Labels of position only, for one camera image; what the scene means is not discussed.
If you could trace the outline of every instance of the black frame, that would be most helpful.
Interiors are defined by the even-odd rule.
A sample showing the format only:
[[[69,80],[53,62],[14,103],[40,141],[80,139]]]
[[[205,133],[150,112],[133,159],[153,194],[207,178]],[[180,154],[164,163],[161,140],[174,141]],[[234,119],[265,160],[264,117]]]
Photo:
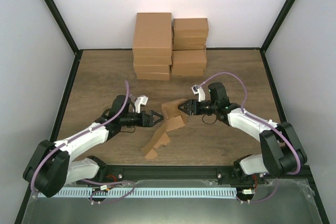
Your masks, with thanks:
[[[56,121],[54,124],[54,128],[52,130],[52,134],[50,137],[51,141],[55,141],[57,139],[57,135],[60,130],[60,126],[64,117],[64,113],[66,110],[66,106],[70,97],[72,85],[75,81],[76,73],[78,70],[78,66],[80,63],[80,59],[83,53],[83,50],[89,49],[78,49],[69,29],[67,28],[58,8],[53,0],[44,0],[53,15],[55,21],[57,22],[59,28],[61,29],[64,37],[66,38],[69,46],[74,52],[74,61],[71,67],[70,75],[66,84],[66,88],[61,100],[61,104],[57,113]],[[279,95],[272,77],[272,73],[269,69],[267,58],[266,58],[266,51],[269,48],[271,42],[273,41],[274,37],[276,36],[277,31],[281,27],[282,23],[284,22],[287,14],[289,13],[292,5],[294,4],[295,0],[286,0],[284,3],[278,17],[276,18],[271,30],[269,31],[263,45],[261,48],[208,48],[208,50],[237,50],[237,49],[247,49],[247,50],[260,50],[261,58],[264,63],[265,71],[267,74],[267,78],[271,87],[271,91],[273,94],[273,98],[276,104],[276,108],[278,110],[278,114],[280,117],[281,122],[286,120],[285,112],[281,105]],[[130,50],[130,49],[110,49],[110,50]],[[237,184],[229,179],[226,178],[218,178],[218,173],[224,173],[227,170],[232,169],[232,166],[109,166],[108,169],[115,174],[122,174],[123,179],[129,180],[143,180],[143,179],[217,179],[220,184],[230,184],[232,186],[242,186],[241,184]],[[282,178],[301,178],[307,179],[309,182],[310,187],[314,190],[315,196],[314,200],[318,207],[320,217],[322,222],[328,224],[328,217],[324,210],[324,206],[322,204],[320,195],[318,193],[317,187],[315,185],[314,178],[310,171],[309,166],[305,165],[302,167],[301,171],[297,175],[286,175]],[[24,196],[22,205],[18,212],[17,218],[15,223],[20,224],[23,220],[24,213],[27,207],[27,203],[30,198],[30,187],[27,188],[26,194]]]

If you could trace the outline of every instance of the white backdrop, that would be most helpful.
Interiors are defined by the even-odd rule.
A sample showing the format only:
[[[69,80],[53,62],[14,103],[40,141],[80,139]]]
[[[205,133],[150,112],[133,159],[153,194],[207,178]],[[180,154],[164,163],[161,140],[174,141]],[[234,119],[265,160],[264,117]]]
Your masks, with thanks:
[[[260,47],[285,0],[54,0],[79,48],[130,48],[137,12],[207,17],[208,47]]]
[[[13,224],[37,144],[50,138],[74,53],[43,0],[0,0],[0,223]]]
[[[335,42],[335,0],[296,0],[266,52],[286,117],[306,150],[330,223],[336,223]]]

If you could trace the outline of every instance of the brown cardboard box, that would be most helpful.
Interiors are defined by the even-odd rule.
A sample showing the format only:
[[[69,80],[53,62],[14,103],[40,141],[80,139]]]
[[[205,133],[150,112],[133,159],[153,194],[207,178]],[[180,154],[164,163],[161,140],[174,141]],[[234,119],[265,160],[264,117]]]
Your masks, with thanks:
[[[172,14],[138,13],[134,30],[133,54],[169,57],[172,52]]]
[[[159,148],[161,145],[167,145],[170,138],[167,132],[184,127],[187,121],[187,115],[178,110],[177,106],[186,99],[179,99],[172,102],[162,103],[161,109],[165,122],[161,127],[154,132],[151,140],[141,149],[142,154],[147,159],[156,158],[157,152],[154,148]]]
[[[203,76],[203,69],[174,69],[172,68],[172,76]]]
[[[205,69],[205,50],[173,51],[173,69]]]
[[[207,37],[207,18],[175,18],[174,37]]]
[[[138,80],[169,81],[171,73],[136,73]]]
[[[173,44],[173,50],[202,50],[205,49],[205,44]]]
[[[174,37],[173,44],[177,45],[205,45],[206,37]]]
[[[133,65],[171,65],[172,57],[134,57]]]
[[[166,52],[160,52],[159,49],[157,48],[153,48],[151,50],[146,49],[144,51],[144,53],[136,53],[133,50],[133,57],[137,58],[137,57],[158,57],[158,58],[169,58],[172,56],[172,51],[169,51],[169,54]]]
[[[136,73],[170,73],[169,65],[133,65]]]

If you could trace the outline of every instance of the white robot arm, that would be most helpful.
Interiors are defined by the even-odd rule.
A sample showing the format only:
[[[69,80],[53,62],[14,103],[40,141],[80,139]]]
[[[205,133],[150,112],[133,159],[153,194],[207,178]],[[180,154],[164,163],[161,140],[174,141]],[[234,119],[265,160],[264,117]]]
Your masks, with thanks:
[[[45,196],[52,197],[66,184],[86,178],[95,178],[98,181],[103,180],[105,176],[103,171],[104,167],[106,167],[103,161],[94,156],[89,156],[81,161],[74,160],[92,147],[116,136],[123,126],[152,127],[163,120],[163,116],[155,111],[150,111],[150,114],[141,111],[140,107],[146,105],[148,101],[148,97],[142,95],[136,99],[135,104],[132,104],[135,111],[129,112],[132,101],[128,98],[125,109],[120,115],[114,121],[106,123],[121,110],[124,101],[124,95],[117,96],[110,109],[105,110],[102,116],[96,119],[89,127],[71,137],[54,143],[48,140],[42,141],[37,146],[24,171],[24,179],[31,182],[34,172],[41,161],[51,150],[62,145],[37,174],[35,188]]]
[[[211,83],[209,86],[210,100],[205,100],[202,87],[192,86],[193,93],[198,99],[188,100],[180,104],[179,110],[188,115],[215,114],[220,122],[238,128],[260,142],[260,155],[249,155],[236,161],[241,176],[256,173],[272,174],[276,177],[291,172],[297,168],[297,162],[288,146],[280,146],[281,138],[264,123],[276,128],[290,142],[295,149],[300,164],[307,162],[307,156],[298,139],[293,126],[287,122],[276,123],[264,120],[247,113],[240,105],[230,103],[225,87],[221,82]]]

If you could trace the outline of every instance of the wooden floor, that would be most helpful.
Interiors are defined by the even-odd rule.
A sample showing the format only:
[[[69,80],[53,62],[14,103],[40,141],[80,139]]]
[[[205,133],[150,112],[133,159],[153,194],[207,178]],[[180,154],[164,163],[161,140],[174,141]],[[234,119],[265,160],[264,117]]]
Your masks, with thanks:
[[[160,112],[162,102],[195,99],[191,86],[220,71],[232,72],[242,79],[248,91],[245,108],[249,112],[279,122],[259,51],[208,50],[207,59],[203,77],[145,81],[136,79],[130,50],[84,51],[58,139],[86,128],[111,106],[118,94],[125,94],[124,80],[129,81],[130,91],[135,97],[142,94],[149,97],[146,110]],[[224,84],[231,102],[242,102],[244,91],[236,79],[222,75],[214,81]],[[119,133],[106,143],[90,149],[81,158],[95,155],[108,164],[231,165],[247,154],[260,153],[259,142],[244,132],[221,122],[206,125],[201,116],[189,116],[186,127],[168,133],[171,142],[156,150],[158,157],[147,160],[140,149],[159,126],[137,127],[133,134]]]

